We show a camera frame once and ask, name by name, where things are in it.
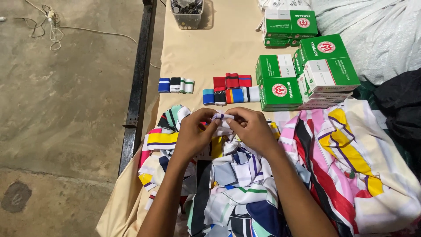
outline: red circular logo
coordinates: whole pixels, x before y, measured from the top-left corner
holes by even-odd
[[[317,45],[317,49],[322,53],[331,53],[335,51],[335,45],[329,41],[323,41]]]
[[[300,18],[298,19],[297,24],[301,28],[307,28],[310,26],[310,21],[307,18]]]
[[[288,90],[286,86],[282,84],[275,84],[272,86],[272,93],[278,97],[283,97],[287,94]]]

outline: human hand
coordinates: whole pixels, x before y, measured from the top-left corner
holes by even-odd
[[[262,112],[236,107],[227,110],[225,113],[235,117],[234,120],[226,119],[229,127],[242,142],[260,155],[265,156],[268,150],[281,148],[273,137],[272,130]]]
[[[180,132],[177,138],[173,157],[188,163],[192,157],[200,153],[211,142],[212,135],[221,123],[220,119],[212,121],[216,110],[201,108],[185,117],[180,124]],[[207,122],[205,129],[200,122]]]

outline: clear plastic container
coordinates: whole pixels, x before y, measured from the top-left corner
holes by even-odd
[[[174,18],[179,25],[179,28],[182,30],[196,30],[199,27],[200,19],[202,18],[202,13],[204,11],[204,4],[202,3],[202,11],[199,14],[179,14],[174,13],[171,10],[171,13],[174,15]]]

